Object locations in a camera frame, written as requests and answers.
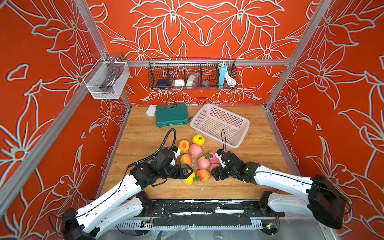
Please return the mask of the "yellow orange peach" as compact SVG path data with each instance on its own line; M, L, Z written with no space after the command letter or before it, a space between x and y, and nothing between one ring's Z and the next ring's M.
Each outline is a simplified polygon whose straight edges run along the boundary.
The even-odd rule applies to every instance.
M181 157L180 157L180 164L181 165L184 165L184 164L187 164L189 166L192 165L192 157L190 154L183 154Z

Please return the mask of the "orange red peach front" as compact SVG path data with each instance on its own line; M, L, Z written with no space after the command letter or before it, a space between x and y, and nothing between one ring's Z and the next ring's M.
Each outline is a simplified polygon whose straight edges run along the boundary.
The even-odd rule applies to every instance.
M211 174L206 169L200 169L196 173L196 177L198 178L198 181L203 183L206 182L210 178Z

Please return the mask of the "pink peach with leaf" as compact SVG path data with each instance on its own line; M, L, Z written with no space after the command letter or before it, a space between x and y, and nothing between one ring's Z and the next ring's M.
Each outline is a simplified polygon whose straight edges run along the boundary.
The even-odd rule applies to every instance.
M208 169L211 166L211 162L205 157L200 157L197 161L197 166L199 169Z

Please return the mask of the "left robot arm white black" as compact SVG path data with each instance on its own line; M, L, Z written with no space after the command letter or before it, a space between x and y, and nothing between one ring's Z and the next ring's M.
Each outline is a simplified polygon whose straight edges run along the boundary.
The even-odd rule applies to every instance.
M112 189L88 205L66 210L62 215L62 235L66 240L97 240L121 222L153 213L153 201L144 189L157 180L186 180L193 173L188 164L179 164L177 147L158 150L134 163L129 173Z

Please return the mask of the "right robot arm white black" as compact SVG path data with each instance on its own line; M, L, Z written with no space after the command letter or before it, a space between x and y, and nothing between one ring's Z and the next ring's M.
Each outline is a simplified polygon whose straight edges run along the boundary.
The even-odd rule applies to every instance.
M307 215L329 228L342 228L347 200L328 178L322 175L313 178L294 176L259 163L244 163L234 153L222 149L217 150L214 157L221 164L212 170L216 181L234 178L284 192L283 195L264 192L259 201L260 209Z

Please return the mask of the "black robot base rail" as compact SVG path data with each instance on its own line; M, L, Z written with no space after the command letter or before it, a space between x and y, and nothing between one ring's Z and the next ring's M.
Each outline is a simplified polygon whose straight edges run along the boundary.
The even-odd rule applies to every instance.
M134 220L154 227L248 227L252 220L278 220L276 213L258 200L155 199L153 205Z

